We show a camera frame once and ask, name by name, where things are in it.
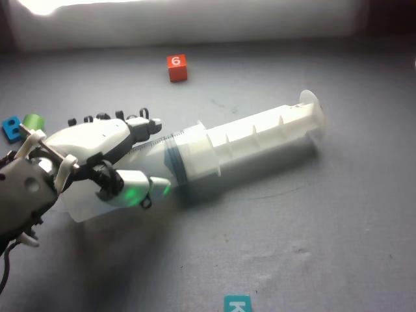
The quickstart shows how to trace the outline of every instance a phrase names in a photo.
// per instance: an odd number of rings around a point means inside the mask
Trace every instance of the green cylinder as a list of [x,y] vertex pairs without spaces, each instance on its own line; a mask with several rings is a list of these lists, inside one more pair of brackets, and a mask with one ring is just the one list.
[[29,114],[25,116],[22,124],[29,130],[43,130],[45,119],[36,114]]

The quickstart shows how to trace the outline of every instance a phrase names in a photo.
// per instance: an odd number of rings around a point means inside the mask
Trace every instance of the blue block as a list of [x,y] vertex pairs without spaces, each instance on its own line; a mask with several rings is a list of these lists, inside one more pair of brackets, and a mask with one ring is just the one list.
[[224,297],[224,312],[252,312],[252,300],[247,294],[228,294]]
[[19,133],[20,120],[17,116],[10,117],[9,119],[3,121],[1,124],[10,143],[15,143],[21,139]]

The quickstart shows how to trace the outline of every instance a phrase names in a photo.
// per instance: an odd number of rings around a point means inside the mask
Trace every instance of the gray cloth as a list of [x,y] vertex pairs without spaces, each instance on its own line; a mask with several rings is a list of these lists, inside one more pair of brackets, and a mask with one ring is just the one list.
[[[414,43],[2,57],[1,116],[33,107],[48,134],[69,118],[140,107],[162,118],[160,135],[196,120],[210,128],[296,104],[306,88],[328,128],[316,148],[300,142],[252,160],[149,211],[76,224],[59,200],[36,227],[41,246],[11,253],[0,311],[222,311],[226,294],[250,294],[257,312],[416,311]],[[172,84],[165,60],[179,53],[188,81]]]

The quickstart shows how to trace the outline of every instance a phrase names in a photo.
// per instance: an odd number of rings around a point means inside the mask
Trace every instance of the syringe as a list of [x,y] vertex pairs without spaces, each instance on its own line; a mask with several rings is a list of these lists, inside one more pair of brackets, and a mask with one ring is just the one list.
[[[283,105],[208,130],[199,123],[136,146],[114,168],[141,170],[147,176],[169,179],[175,187],[211,174],[220,177],[225,167],[242,164],[306,135],[320,138],[324,130],[325,117],[319,100],[304,90],[297,105]],[[88,201],[83,194],[91,197],[94,192],[83,183],[87,182],[75,183],[69,190],[77,194],[71,196],[72,203],[68,205],[74,220],[83,221],[116,209],[97,198]],[[81,197],[82,203],[75,203]]]

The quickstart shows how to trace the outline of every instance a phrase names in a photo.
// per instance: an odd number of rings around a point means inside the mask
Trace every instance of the white wall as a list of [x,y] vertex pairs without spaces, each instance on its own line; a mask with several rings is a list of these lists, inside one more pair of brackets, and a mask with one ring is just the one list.
[[33,15],[10,0],[24,51],[348,36],[367,0],[141,0],[64,6]]

